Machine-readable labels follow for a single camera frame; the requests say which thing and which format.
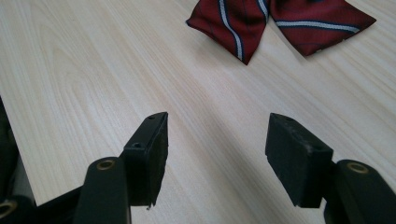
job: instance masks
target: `striped bow tie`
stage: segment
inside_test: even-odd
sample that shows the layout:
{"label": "striped bow tie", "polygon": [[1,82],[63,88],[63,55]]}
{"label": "striped bow tie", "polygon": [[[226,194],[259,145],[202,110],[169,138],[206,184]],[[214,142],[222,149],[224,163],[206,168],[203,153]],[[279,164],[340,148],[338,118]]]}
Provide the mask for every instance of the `striped bow tie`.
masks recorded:
{"label": "striped bow tie", "polygon": [[375,22],[344,0],[200,0],[186,23],[248,64],[270,14],[304,56],[350,38]]}

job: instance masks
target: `black plastic part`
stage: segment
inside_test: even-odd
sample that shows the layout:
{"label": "black plastic part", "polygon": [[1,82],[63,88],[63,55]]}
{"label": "black plastic part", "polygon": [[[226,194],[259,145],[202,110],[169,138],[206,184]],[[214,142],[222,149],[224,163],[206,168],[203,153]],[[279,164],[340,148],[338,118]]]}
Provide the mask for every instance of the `black plastic part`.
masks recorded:
{"label": "black plastic part", "polygon": [[36,209],[38,223],[70,224],[76,212],[81,187],[73,189]]}
{"label": "black plastic part", "polygon": [[0,198],[0,223],[37,223],[32,201],[24,196]]}
{"label": "black plastic part", "polygon": [[333,179],[341,201],[337,207],[347,214],[343,223],[396,223],[396,195],[374,168],[358,161],[339,161]]}
{"label": "black plastic part", "polygon": [[155,205],[168,156],[168,114],[147,117],[128,141],[120,158],[128,175],[129,204]]}
{"label": "black plastic part", "polygon": [[131,223],[122,159],[103,158],[90,165],[73,223]]}
{"label": "black plastic part", "polygon": [[336,170],[336,164],[333,164],[329,173],[328,186],[326,186],[327,188],[323,195],[326,200],[323,216],[326,224],[350,224],[341,196],[334,184],[334,173]]}
{"label": "black plastic part", "polygon": [[318,208],[332,149],[294,119],[271,114],[265,155],[294,205]]}
{"label": "black plastic part", "polygon": [[0,98],[0,197],[2,198],[11,196],[18,155],[18,147]]}

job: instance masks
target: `blue stripe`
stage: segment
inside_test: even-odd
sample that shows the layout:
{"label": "blue stripe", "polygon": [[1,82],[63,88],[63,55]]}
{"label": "blue stripe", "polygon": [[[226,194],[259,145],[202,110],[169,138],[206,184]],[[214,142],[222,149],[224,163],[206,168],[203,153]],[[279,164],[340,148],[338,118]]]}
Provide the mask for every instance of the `blue stripe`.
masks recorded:
{"label": "blue stripe", "polygon": [[[312,22],[319,22],[319,23],[324,23],[324,24],[329,24],[329,25],[335,25],[335,26],[348,26],[348,27],[350,27],[350,28],[352,28],[352,29],[356,29],[356,30],[359,30],[360,28],[359,27],[357,27],[357,26],[355,26],[355,25],[352,25],[352,24],[345,24],[345,23],[337,23],[337,22],[331,22],[331,21],[316,21],[316,20],[303,20],[303,21],[308,21],[308,22],[310,22],[310,21],[312,21]],[[279,22],[300,22],[300,21],[276,21],[276,24],[278,24]]]}
{"label": "blue stripe", "polygon": [[276,25],[281,28],[281,27],[286,27],[286,28],[315,28],[315,29],[322,29],[322,30],[336,30],[336,31],[343,31],[347,33],[352,33],[356,34],[359,29],[350,26],[350,25],[344,25],[344,24],[336,24],[336,23],[330,23],[326,21],[276,21]]}
{"label": "blue stripe", "polygon": [[259,9],[262,12],[262,14],[264,14],[265,23],[267,23],[269,17],[268,5],[266,4],[265,0],[257,0],[257,5],[259,6]]}
{"label": "blue stripe", "polygon": [[235,53],[236,57],[239,60],[244,61],[244,47],[243,47],[242,39],[239,37],[239,35],[236,33],[236,31],[233,29],[233,27],[231,27],[231,25],[229,23],[227,7],[226,7],[226,4],[224,1],[225,0],[219,0],[219,12],[220,12],[221,20],[223,21],[224,25],[227,27],[227,29],[233,35],[233,40],[234,40],[235,46],[236,46],[236,48],[235,48],[236,49],[236,53]]}

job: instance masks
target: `wood grain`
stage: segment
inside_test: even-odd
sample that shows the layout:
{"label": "wood grain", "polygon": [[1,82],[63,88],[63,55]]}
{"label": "wood grain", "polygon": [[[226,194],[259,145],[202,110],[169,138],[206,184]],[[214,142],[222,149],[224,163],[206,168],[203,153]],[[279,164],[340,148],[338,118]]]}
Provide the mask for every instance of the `wood grain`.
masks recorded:
{"label": "wood grain", "polygon": [[377,23],[303,58],[270,21],[245,66],[184,23],[196,0],[1,1],[0,93],[38,204],[80,186],[161,111],[163,189],[134,223],[324,223],[292,206],[266,161],[271,112],[396,190],[396,4],[349,3]]}

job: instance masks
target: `white stripe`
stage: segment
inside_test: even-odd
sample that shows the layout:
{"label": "white stripe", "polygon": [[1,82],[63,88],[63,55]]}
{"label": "white stripe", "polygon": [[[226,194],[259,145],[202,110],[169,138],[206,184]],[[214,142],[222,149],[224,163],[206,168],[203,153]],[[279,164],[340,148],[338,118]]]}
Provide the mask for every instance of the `white stripe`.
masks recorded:
{"label": "white stripe", "polygon": [[268,22],[268,9],[265,7],[265,4],[262,0],[259,0],[259,5],[265,15],[265,22]]}
{"label": "white stripe", "polygon": [[224,6],[224,0],[219,0],[220,2],[220,12],[221,12],[221,18],[224,22],[224,25],[227,27],[227,29],[233,33],[233,37],[235,37],[236,40],[236,51],[238,54],[238,59],[242,61],[242,43],[241,39],[239,38],[239,35],[231,28],[230,24],[227,21],[227,17],[225,15],[225,6]]}
{"label": "white stripe", "polygon": [[320,21],[277,21],[276,25],[277,26],[313,26],[313,27],[320,27],[325,29],[350,31],[353,33],[357,33],[359,31],[358,28],[353,26],[335,25]]}

